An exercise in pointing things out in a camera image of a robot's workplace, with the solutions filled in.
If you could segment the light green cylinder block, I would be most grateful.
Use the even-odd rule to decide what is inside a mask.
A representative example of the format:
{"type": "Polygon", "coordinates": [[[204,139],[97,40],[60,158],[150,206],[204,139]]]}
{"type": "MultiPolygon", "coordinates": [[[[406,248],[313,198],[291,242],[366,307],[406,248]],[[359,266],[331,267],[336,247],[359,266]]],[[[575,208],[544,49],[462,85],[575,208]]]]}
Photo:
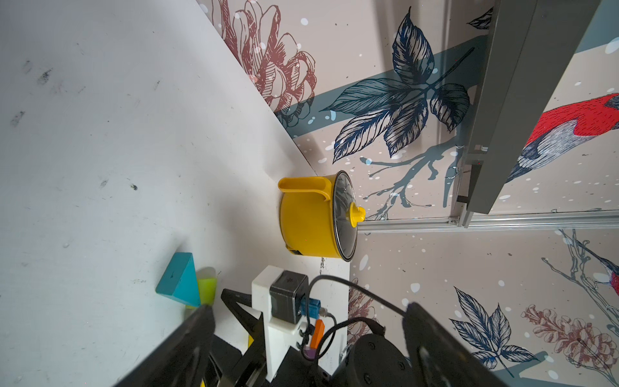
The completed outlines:
{"type": "Polygon", "coordinates": [[[213,267],[204,267],[198,269],[196,274],[201,304],[213,306],[217,296],[217,270],[213,267]]]}

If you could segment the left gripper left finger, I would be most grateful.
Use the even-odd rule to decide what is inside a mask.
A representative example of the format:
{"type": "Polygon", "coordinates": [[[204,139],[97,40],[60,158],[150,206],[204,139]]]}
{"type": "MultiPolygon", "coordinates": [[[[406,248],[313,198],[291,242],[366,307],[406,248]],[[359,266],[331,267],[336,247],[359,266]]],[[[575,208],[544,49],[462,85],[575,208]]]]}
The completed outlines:
{"type": "Polygon", "coordinates": [[[194,386],[206,374],[215,330],[211,306],[200,306],[118,386],[194,386]]]}

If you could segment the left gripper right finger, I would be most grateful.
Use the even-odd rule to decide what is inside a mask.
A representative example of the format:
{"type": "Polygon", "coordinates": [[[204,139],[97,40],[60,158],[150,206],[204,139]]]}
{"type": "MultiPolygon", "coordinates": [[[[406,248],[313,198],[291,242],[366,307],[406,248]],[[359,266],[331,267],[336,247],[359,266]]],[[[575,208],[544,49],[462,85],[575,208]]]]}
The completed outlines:
{"type": "Polygon", "coordinates": [[[409,386],[504,386],[417,303],[407,306],[403,332],[412,376],[409,386]]]}

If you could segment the teal triangle block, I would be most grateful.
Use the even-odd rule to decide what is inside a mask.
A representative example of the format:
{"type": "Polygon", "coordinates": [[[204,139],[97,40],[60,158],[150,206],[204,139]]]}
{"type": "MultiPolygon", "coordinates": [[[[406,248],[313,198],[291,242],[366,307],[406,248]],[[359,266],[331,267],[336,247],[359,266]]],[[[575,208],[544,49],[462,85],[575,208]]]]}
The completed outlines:
{"type": "Polygon", "coordinates": [[[201,306],[192,253],[174,253],[156,287],[156,293],[185,306],[201,306]]]}

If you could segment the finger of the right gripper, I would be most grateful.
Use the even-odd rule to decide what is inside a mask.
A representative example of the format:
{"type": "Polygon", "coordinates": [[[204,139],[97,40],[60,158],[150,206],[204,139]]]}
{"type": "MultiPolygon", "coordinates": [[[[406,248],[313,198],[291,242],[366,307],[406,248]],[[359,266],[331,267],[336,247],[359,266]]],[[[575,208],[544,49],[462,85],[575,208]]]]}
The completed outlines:
{"type": "Polygon", "coordinates": [[[236,317],[237,321],[253,338],[252,344],[230,372],[223,374],[226,386],[266,386],[266,349],[264,338],[264,316],[254,317],[243,307],[251,306],[251,295],[235,290],[224,289],[223,303],[236,317]]]}

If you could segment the yellow pot with lid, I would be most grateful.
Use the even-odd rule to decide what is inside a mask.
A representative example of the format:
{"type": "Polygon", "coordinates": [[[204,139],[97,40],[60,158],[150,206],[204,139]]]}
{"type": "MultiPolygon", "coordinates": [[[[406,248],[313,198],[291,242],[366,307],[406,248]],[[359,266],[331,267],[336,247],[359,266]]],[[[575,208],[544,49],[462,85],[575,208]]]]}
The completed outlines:
{"type": "Polygon", "coordinates": [[[352,181],[345,171],[323,177],[283,178],[278,189],[283,193],[280,230],[291,253],[351,261],[366,209],[356,204],[352,181]]]}

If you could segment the orange block far right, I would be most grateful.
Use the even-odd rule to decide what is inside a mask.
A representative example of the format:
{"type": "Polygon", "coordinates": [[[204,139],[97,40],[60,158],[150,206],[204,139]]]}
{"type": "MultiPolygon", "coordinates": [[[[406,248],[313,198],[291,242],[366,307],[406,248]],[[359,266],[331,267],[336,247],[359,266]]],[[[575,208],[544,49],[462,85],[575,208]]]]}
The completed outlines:
{"type": "Polygon", "coordinates": [[[314,334],[311,336],[311,342],[309,342],[309,347],[312,350],[317,350],[319,344],[324,337],[325,333],[325,323],[322,319],[318,319],[316,324],[314,325],[314,334]]]}

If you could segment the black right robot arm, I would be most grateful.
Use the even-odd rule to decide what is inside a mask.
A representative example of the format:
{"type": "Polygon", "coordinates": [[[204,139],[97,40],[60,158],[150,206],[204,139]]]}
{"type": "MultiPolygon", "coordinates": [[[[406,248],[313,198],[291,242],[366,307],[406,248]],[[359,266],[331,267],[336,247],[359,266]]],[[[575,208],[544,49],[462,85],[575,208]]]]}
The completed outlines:
{"type": "Polygon", "coordinates": [[[268,379],[268,354],[264,318],[243,309],[251,306],[251,295],[224,290],[223,303],[253,338],[241,353],[219,337],[214,339],[210,361],[214,369],[210,385],[217,386],[411,386],[412,366],[383,335],[365,335],[357,340],[330,375],[313,366],[295,348],[287,348],[279,369],[268,379]]]}

